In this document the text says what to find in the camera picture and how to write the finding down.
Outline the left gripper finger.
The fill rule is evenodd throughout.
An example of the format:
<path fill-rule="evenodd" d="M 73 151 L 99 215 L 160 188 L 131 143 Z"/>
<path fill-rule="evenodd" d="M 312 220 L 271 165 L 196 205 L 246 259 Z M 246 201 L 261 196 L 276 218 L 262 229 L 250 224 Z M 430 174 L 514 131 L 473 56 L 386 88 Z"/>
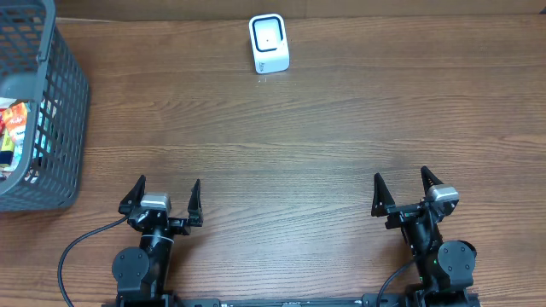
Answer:
<path fill-rule="evenodd" d="M 119 214 L 130 215 L 131 212 L 140 205 L 142 197 L 145 194 L 146 177 L 141 175 L 130 192 L 119 203 Z"/>
<path fill-rule="evenodd" d="M 191 227 L 201 227 L 203 224 L 203 211 L 200 200 L 200 179 L 196 180 L 191 192 L 188 204 L 188 222 Z"/>

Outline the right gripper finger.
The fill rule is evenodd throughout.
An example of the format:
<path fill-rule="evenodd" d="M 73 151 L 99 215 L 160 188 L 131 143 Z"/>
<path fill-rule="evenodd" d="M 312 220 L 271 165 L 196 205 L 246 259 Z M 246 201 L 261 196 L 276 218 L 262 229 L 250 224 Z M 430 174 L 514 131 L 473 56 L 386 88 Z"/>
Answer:
<path fill-rule="evenodd" d="M 425 194 L 429 194 L 432 188 L 442 187 L 444 184 L 426 165 L 421 168 L 421 180 Z"/>
<path fill-rule="evenodd" d="M 380 173 L 374 175 L 374 196 L 372 200 L 371 216 L 384 217 L 387 216 L 391 209 L 396 206 L 390 191 L 385 184 Z"/>

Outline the orange snack packet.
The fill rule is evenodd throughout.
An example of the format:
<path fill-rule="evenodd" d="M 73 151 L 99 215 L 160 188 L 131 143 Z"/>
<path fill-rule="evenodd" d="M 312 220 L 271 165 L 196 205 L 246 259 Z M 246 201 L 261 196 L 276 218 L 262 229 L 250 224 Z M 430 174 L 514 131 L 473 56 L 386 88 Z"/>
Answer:
<path fill-rule="evenodd" d="M 22 145 L 26 134 L 28 110 L 25 102 L 19 102 L 2 112 L 3 122 L 15 145 Z"/>

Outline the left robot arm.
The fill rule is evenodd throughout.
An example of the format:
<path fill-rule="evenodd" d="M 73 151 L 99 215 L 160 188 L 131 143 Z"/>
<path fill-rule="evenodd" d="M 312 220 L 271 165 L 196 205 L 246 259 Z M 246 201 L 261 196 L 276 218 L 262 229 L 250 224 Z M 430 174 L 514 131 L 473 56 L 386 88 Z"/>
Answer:
<path fill-rule="evenodd" d="M 141 234 L 138 246 L 120 251 L 112 264 L 117 282 L 117 306 L 180 306 L 180 299 L 165 290 L 174 237 L 190 235 L 204 218 L 200 201 L 200 180 L 191 189 L 188 216 L 171 217 L 167 193 L 147 193 L 146 177 L 140 176 L 120 201 L 119 213 Z"/>

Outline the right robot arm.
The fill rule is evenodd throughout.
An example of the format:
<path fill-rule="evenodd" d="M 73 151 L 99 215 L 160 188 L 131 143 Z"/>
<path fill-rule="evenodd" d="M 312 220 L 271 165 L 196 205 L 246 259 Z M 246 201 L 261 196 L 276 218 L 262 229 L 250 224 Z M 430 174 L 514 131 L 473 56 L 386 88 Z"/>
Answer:
<path fill-rule="evenodd" d="M 381 174 L 374 175 L 373 217 L 385 217 L 387 229 L 400 229 L 412 259 L 392 273 L 379 292 L 366 298 L 373 306 L 479 306 L 479 296 L 468 293 L 473 285 L 477 251 L 465 240 L 443 240 L 438 224 L 449 216 L 460 200 L 456 188 L 439 180 L 426 166 L 421 168 L 424 197 L 419 202 L 397 206 Z M 415 266 L 418 284 L 404 293 L 386 290 L 392 281 Z"/>

